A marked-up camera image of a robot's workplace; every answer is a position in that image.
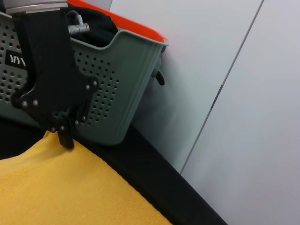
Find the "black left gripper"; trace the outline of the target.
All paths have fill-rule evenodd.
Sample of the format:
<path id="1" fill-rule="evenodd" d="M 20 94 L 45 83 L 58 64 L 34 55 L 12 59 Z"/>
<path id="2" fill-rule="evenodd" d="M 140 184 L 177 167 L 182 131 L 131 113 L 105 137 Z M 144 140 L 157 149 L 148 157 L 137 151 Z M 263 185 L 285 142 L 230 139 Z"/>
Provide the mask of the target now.
<path id="1" fill-rule="evenodd" d="M 58 133 L 60 144 L 74 148 L 72 129 L 86 121 L 94 77 L 83 75 L 75 61 L 65 14 L 61 10 L 12 17 L 27 80 L 11 96 L 11 104 L 42 128 Z"/>

